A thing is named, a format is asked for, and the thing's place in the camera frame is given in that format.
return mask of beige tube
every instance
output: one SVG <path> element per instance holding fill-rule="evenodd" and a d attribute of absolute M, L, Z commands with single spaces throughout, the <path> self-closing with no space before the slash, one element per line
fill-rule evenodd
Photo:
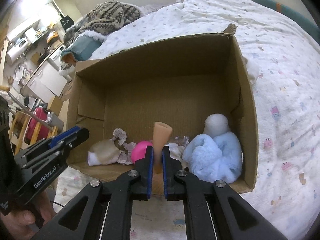
<path fill-rule="evenodd" d="M 154 158 L 154 171 L 155 173 L 161 173 L 161 156 L 162 156 L 162 148 L 168 142 L 169 137 L 172 133 L 172 128 L 163 123 L 163 122 L 155 122 L 155 126 L 153 128 L 153 158 Z"/>

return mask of teal fabric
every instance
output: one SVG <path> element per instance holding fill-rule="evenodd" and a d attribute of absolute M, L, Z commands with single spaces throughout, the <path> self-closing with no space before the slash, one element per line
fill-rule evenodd
<path fill-rule="evenodd" d="M 252 0 L 256 3 L 259 3 L 265 7 L 271 8 L 275 11 L 282 13 L 283 15 L 287 16 L 288 18 L 295 21 L 302 29 L 304 29 L 307 33 L 310 34 L 312 38 L 316 40 L 318 44 L 320 44 L 320 30 L 317 25 L 310 22 L 307 18 L 305 18 L 300 13 L 296 12 L 295 10 L 291 9 L 288 6 L 278 3 L 277 10 L 277 2 L 273 0 Z"/>
<path fill-rule="evenodd" d="M 65 56 L 68 53 L 72 53 L 77 61 L 88 60 L 92 52 L 101 46 L 100 41 L 96 41 L 93 38 L 83 35 L 78 37 L 75 42 L 67 49 L 63 50 L 61 56 Z"/>

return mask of orange stripe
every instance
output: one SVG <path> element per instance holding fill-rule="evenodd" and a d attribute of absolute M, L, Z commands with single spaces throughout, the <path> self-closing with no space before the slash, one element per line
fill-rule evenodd
<path fill-rule="evenodd" d="M 276 3 L 277 12 L 281 13 L 281 3 Z"/>

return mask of red bag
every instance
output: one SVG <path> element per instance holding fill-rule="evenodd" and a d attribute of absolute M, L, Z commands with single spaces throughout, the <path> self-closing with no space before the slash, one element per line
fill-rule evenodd
<path fill-rule="evenodd" d="M 43 121 L 47 120 L 47 113 L 43 110 L 42 107 L 37 107 L 33 113 L 39 119 L 41 119 Z M 36 128 L 36 124 L 37 124 L 36 119 L 31 118 L 31 120 L 29 122 L 29 125 L 28 125 L 28 129 L 27 129 L 27 132 L 26 132 L 25 139 L 31 140 L 32 135 L 33 135 L 33 131 Z M 43 138 L 47 138 L 48 133 L 49 133 L 49 129 L 42 125 L 41 128 L 40 128 L 40 132 L 39 132 L 37 141 L 39 141 L 39 140 L 41 140 Z"/>

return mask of screw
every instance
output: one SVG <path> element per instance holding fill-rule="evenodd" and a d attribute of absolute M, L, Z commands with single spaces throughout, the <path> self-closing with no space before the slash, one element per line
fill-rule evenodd
<path fill-rule="evenodd" d="M 91 187 L 97 187 L 99 185 L 100 185 L 100 181 L 98 179 L 94 179 L 94 180 L 90 181 Z"/>
<path fill-rule="evenodd" d="M 135 176 L 138 176 L 138 175 L 139 175 L 139 172 L 136 171 L 136 170 L 129 171 L 129 176 L 130 177 L 135 177 Z"/>
<path fill-rule="evenodd" d="M 180 171 L 177 171 L 177 175 L 178 175 L 179 177 L 184 177 L 184 176 L 187 175 L 187 172 L 184 171 L 184 170 L 180 170 Z"/>
<path fill-rule="evenodd" d="M 219 179 L 219 180 L 216 180 L 216 186 L 217 187 L 224 187 L 225 185 L 226 185 L 226 183 L 223 181 L 223 180 L 221 180 L 221 179 Z"/>

